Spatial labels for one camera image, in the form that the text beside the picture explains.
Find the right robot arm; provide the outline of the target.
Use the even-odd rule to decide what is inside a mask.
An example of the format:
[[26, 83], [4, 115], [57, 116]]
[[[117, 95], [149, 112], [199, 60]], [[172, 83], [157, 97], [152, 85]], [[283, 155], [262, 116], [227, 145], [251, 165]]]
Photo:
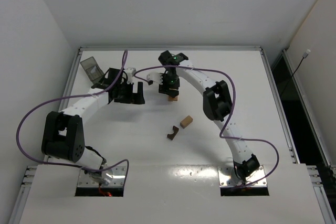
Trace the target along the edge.
[[213, 69], [195, 67], [183, 53], [171, 54], [168, 50], [158, 58], [165, 72], [160, 74], [159, 93], [176, 98], [180, 78], [191, 84], [203, 97], [203, 112], [220, 129], [232, 153], [234, 171], [238, 179], [246, 181], [260, 166], [256, 155], [242, 138], [232, 122], [236, 102], [236, 88], [229, 75]]

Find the clear smoky plastic box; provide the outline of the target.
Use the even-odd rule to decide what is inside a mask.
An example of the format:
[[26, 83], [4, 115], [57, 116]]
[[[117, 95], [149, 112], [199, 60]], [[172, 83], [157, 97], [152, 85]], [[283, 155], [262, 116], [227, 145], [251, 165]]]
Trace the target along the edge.
[[103, 77], [104, 73], [94, 57], [85, 59], [81, 61], [80, 64], [93, 84], [97, 83]]

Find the wide light wood block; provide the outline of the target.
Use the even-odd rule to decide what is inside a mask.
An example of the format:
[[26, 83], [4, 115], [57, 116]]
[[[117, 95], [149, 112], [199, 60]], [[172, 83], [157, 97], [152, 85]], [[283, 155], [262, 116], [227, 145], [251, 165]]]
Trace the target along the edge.
[[180, 122], [180, 126], [185, 129], [186, 127], [188, 127], [191, 123], [193, 122], [193, 118], [188, 115], [187, 117], [185, 117], [181, 122]]

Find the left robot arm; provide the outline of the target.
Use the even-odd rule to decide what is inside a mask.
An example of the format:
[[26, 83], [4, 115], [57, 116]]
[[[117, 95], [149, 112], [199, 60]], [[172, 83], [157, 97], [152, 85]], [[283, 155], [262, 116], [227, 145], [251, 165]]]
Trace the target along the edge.
[[139, 105], [145, 103], [142, 82], [138, 82], [137, 92], [133, 92], [132, 77], [135, 72], [135, 68], [110, 68], [106, 76], [91, 86], [86, 97], [60, 112], [50, 112], [46, 117], [42, 152], [86, 167], [86, 173], [93, 180], [106, 183], [110, 178], [106, 169], [107, 161], [98, 151], [85, 145], [83, 126], [96, 112], [111, 102]]

